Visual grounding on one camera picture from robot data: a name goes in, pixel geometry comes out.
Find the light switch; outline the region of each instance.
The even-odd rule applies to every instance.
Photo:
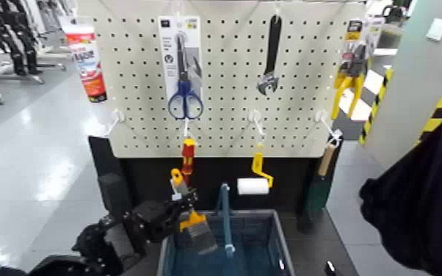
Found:
[[[433,40],[441,41],[442,39],[442,19],[435,18],[433,20],[430,29],[428,30],[427,37]]]

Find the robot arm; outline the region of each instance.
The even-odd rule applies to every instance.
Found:
[[[47,259],[53,260],[43,260],[29,275],[59,275],[58,271],[72,272],[76,276],[121,275],[147,255],[148,244],[159,243],[172,235],[178,226],[180,214],[190,210],[197,200],[198,196],[192,190],[180,200],[166,203],[149,200],[122,217],[107,215],[98,223],[88,225],[77,237],[72,250],[79,252],[81,258],[69,260],[68,256],[60,256],[58,259],[48,257]],[[118,256],[112,243],[105,240],[107,231],[119,224],[123,226],[131,242],[134,250],[132,255]]]

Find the caulk tube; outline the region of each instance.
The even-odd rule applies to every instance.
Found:
[[[86,18],[62,16],[59,19],[84,91],[92,103],[92,111],[101,125],[109,124],[111,111],[107,108],[108,97],[94,26]]]

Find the yellow handle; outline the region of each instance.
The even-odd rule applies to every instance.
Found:
[[[189,228],[192,225],[196,225],[205,221],[206,221],[205,214],[197,214],[196,211],[192,211],[190,212],[188,220],[180,222],[180,232],[183,231],[185,228]]]
[[[184,181],[184,176],[179,169],[171,170],[171,178],[173,179],[173,184],[175,184],[175,186],[180,185]]]
[[[272,188],[272,182],[274,181],[274,178],[271,175],[267,175],[266,173],[262,172],[262,164],[264,163],[264,155],[262,153],[256,153],[253,155],[253,161],[252,161],[252,171],[262,176],[263,178],[267,179],[269,182],[269,188]]]
[[[341,101],[341,97],[343,96],[344,90],[349,87],[351,84],[353,78],[348,76],[346,77],[342,83],[341,86],[338,88],[338,91],[336,92],[336,96],[334,97],[334,105],[333,105],[333,113],[331,114],[330,118],[335,120],[339,115],[339,102]]]
[[[348,75],[346,73],[339,73],[338,71],[338,74],[336,75],[336,80],[334,81],[334,89],[338,89],[347,76]]]
[[[365,75],[361,73],[358,77],[354,79],[354,82],[355,82],[355,96],[353,97],[353,101],[349,106],[348,115],[347,115],[348,118],[351,118],[351,115],[353,115],[356,103],[361,98],[361,91],[363,90],[363,84],[365,83]]]

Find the pegboard hook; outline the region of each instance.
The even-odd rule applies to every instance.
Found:
[[[108,128],[108,131],[105,133],[105,137],[108,137],[111,133],[112,133],[112,131],[113,131],[113,128],[115,128],[115,126],[118,124],[118,123],[123,123],[123,122],[125,122],[125,115],[123,114],[123,112],[121,112],[120,110],[118,110],[118,109],[115,109],[115,110],[113,110],[113,112],[112,112],[112,118],[113,118],[113,123],[112,123],[112,125]]]
[[[176,25],[178,28],[181,28],[181,20],[180,16],[184,14],[184,1],[183,0],[174,0],[173,1],[173,14],[175,15]]]
[[[281,0],[276,0],[275,2],[275,11],[274,14],[278,18],[278,21],[281,19]]]
[[[195,141],[194,136],[189,131],[189,123],[190,123],[189,118],[185,118],[185,121],[184,121],[184,138],[190,138],[190,139],[193,139]]]
[[[261,136],[261,139],[257,141],[259,144],[263,144],[266,139],[266,134],[264,133],[264,129],[262,128],[262,124],[260,123],[262,120],[262,114],[254,109],[248,113],[248,121],[256,125],[257,132]]]
[[[185,124],[184,124],[184,137],[189,136],[189,118],[185,118]]]
[[[329,134],[333,137],[329,142],[336,141],[336,147],[339,147],[339,143],[341,142],[341,136],[343,132],[340,129],[336,129],[333,131],[330,126],[325,122],[327,119],[327,112],[325,110],[319,110],[315,113],[315,121],[318,123],[322,123],[324,127],[327,129]]]

